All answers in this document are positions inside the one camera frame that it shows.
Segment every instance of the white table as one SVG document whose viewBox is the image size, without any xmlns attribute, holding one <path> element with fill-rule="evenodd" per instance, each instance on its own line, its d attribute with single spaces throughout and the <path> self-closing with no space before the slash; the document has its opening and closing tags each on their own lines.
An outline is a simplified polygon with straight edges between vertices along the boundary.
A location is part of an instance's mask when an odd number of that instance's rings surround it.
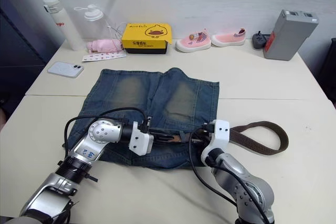
<svg viewBox="0 0 336 224">
<path fill-rule="evenodd" d="M 22 205 L 63 159 L 65 123 L 85 97 L 25 96 L 0 133 L 0 215 L 17 216 Z M 332 223 L 336 174 L 336 111 L 331 103 L 300 100 L 220 100 L 217 118 L 231 126 L 270 120 L 288 133 L 288 149 L 275 156 L 229 144 L 253 174 L 275 193 L 276 223 Z M 247 134 L 270 147 L 278 140 L 263 129 Z M 202 176 L 217 186 L 210 168 Z M 236 210 L 206 189 L 190 170 L 154 171 L 97 162 L 74 201 L 72 223 L 234 223 Z"/>
<path fill-rule="evenodd" d="M 26 94 L 87 96 L 104 68 L 165 72 L 182 69 L 189 77 L 219 81 L 219 98 L 225 99 L 324 99 L 326 96 L 302 59 L 269 60 L 246 40 L 239 47 L 211 47 L 185 54 L 169 45 L 166 55 L 132 55 L 108 61 L 84 62 L 75 79 L 48 74 L 55 61 L 80 64 L 85 51 L 72 51 L 65 42 L 52 57 Z"/>
</svg>

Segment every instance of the yellow box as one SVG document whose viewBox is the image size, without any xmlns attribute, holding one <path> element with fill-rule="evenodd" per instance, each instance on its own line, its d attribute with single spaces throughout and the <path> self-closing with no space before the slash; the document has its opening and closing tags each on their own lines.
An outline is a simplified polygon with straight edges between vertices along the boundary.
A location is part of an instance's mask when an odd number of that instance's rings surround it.
<svg viewBox="0 0 336 224">
<path fill-rule="evenodd" d="M 166 23 L 128 23 L 121 38 L 127 52 L 165 54 L 172 43 L 172 28 Z"/>
</svg>

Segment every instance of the faded denim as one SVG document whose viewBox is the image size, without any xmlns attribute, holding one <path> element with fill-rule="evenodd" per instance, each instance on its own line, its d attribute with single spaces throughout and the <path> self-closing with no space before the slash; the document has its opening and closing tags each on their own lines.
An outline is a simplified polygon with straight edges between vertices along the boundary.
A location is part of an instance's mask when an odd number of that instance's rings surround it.
<svg viewBox="0 0 336 224">
<path fill-rule="evenodd" d="M 145 156 L 137 156 L 127 144 L 109 144 L 100 160 L 150 168 L 189 167 L 184 133 L 216 118 L 218 95 L 219 82 L 189 78 L 178 68 L 165 73 L 104 69 L 79 115 L 97 115 L 126 106 L 143 109 L 153 116 L 151 127 L 178 134 L 183 143 L 154 144 L 152 152 Z M 142 122 L 141 114 L 136 111 L 115 112 L 110 116 Z M 77 120 L 69 136 L 69 147 L 74 146 L 90 122 L 91 119 Z M 193 151 L 196 165 L 202 165 L 199 152 Z"/>
</svg>

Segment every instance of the robotic arm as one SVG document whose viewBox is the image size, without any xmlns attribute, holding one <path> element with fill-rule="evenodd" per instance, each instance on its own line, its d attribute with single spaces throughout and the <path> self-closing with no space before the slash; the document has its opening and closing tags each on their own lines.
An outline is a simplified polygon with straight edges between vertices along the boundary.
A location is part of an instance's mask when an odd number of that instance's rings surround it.
<svg viewBox="0 0 336 224">
<path fill-rule="evenodd" d="M 229 142 L 229 123 L 214 120 L 204 128 L 210 133 L 211 141 L 204 148 L 201 160 L 204 165 L 213 168 L 212 173 L 218 184 L 234 198 L 239 215 L 236 224 L 274 223 L 271 210 L 274 194 L 271 187 L 223 151 Z M 95 121 L 64 161 L 58 163 L 56 172 L 51 173 L 29 198 L 20 217 L 7 223 L 63 224 L 69 221 L 70 209 L 74 205 L 70 197 L 76 194 L 84 178 L 97 181 L 89 171 L 105 146 L 126 140 L 129 141 L 129 149 L 142 156 L 151 151 L 153 134 L 141 132 L 137 122 L 124 125 L 114 120 Z"/>
</svg>

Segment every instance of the white water bottle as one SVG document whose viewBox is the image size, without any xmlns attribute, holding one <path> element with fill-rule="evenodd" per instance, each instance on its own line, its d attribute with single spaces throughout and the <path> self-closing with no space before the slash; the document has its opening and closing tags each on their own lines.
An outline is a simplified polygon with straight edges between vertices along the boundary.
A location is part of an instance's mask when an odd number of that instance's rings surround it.
<svg viewBox="0 0 336 224">
<path fill-rule="evenodd" d="M 51 14 L 56 25 L 64 34 L 74 51 L 85 49 L 85 43 L 72 23 L 67 11 L 63 8 L 61 0 L 43 0 L 45 10 Z"/>
</svg>

